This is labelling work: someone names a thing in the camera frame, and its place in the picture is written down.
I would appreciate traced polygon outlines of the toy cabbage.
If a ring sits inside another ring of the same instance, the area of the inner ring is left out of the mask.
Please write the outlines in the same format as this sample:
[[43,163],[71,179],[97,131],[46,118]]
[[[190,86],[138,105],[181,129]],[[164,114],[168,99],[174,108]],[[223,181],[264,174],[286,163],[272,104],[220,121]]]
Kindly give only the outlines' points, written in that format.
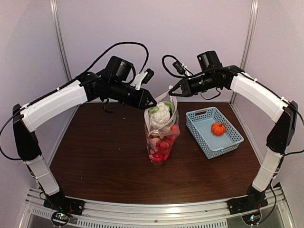
[[155,107],[148,110],[150,128],[158,130],[168,125],[173,116],[174,104],[169,101],[158,102]]

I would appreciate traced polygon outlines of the clear polka dot zip bag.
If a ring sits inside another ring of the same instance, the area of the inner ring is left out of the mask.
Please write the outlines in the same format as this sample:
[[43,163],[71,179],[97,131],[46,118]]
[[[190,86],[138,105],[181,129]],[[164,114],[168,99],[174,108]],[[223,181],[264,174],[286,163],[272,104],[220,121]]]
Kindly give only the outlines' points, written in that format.
[[173,102],[173,104],[174,104],[173,116],[169,120],[168,125],[162,127],[161,129],[158,129],[158,130],[152,130],[150,128],[149,115],[148,115],[149,108],[146,109],[144,111],[144,121],[145,121],[144,128],[145,128],[146,141],[147,141],[147,137],[150,136],[151,134],[153,134],[153,135],[159,135],[159,136],[166,136],[166,135],[170,134],[171,127],[174,124],[177,124],[179,126],[179,112],[178,112],[178,101],[177,101],[177,98],[174,97],[174,96],[170,96],[169,95],[169,91],[166,91],[165,93],[163,93],[163,94],[159,95],[157,98],[155,98],[155,101],[157,103],[158,102],[162,102],[162,101]]

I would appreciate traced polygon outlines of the orange toy carrot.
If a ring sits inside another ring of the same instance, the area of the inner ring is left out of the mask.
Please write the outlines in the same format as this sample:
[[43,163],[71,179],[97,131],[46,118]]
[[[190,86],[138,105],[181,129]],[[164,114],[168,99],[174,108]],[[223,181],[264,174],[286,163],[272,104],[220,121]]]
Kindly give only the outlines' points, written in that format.
[[167,138],[174,141],[180,134],[179,126],[177,124],[174,124],[171,127],[170,134],[167,135]]

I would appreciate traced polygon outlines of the orange toy pumpkin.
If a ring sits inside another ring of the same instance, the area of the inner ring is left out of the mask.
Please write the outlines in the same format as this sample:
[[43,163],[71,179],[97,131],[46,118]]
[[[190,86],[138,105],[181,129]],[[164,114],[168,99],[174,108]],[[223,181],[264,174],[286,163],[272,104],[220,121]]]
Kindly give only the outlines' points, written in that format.
[[226,126],[223,123],[216,122],[211,126],[211,132],[215,136],[222,136],[226,132]]

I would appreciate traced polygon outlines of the red toy bell pepper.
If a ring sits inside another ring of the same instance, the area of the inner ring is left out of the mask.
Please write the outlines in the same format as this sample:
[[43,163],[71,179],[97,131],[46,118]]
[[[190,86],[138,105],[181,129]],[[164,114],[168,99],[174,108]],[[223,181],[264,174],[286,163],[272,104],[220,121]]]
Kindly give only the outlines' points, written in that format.
[[150,154],[149,155],[149,158],[150,158],[150,161],[153,162],[153,163],[157,163],[157,164],[161,164],[165,161],[167,161],[169,155],[168,154]]

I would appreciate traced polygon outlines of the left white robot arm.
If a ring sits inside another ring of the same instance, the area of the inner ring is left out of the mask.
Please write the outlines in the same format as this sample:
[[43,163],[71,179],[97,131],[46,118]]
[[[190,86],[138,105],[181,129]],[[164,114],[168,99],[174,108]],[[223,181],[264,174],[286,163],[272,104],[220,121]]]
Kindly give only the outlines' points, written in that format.
[[105,69],[98,73],[85,71],[31,103],[14,106],[13,132],[18,155],[32,171],[45,194],[50,196],[50,204],[58,211],[68,207],[68,200],[61,195],[59,184],[42,156],[35,131],[66,110],[97,98],[101,101],[116,100],[141,110],[156,106],[151,93],[141,87],[150,81],[154,72],[148,68],[131,82],[126,82],[132,70],[132,63],[112,56]]

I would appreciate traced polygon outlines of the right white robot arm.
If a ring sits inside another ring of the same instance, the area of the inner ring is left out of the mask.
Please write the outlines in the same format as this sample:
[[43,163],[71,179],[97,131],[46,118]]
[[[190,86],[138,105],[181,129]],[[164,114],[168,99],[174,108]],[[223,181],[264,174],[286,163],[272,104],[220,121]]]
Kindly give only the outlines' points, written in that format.
[[280,97],[238,66],[223,66],[215,51],[202,53],[197,59],[201,72],[178,76],[179,82],[170,89],[169,95],[191,97],[209,89],[226,88],[251,101],[275,123],[266,139],[262,165],[243,201],[246,209],[252,210],[261,204],[266,189],[280,170],[285,151],[295,133],[298,105]]

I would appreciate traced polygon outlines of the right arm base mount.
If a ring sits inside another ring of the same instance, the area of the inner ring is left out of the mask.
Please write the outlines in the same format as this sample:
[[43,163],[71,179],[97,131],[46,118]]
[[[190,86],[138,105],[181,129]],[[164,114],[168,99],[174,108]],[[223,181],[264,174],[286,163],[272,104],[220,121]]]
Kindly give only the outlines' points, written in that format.
[[249,204],[248,196],[231,198],[227,201],[230,215],[241,214],[242,221],[249,226],[258,225],[262,220],[261,208],[268,205],[266,198],[263,198],[254,205]]

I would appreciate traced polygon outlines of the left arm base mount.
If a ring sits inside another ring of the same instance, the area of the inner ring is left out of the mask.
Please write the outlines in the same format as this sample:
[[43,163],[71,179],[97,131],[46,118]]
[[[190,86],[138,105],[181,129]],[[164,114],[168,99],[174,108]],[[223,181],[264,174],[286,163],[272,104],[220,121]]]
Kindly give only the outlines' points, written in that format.
[[45,199],[43,206],[54,210],[51,215],[51,222],[56,227],[62,227],[69,223],[74,215],[82,215],[85,202],[83,200],[66,197],[63,190],[59,188],[59,192],[54,195],[47,195],[42,191]]

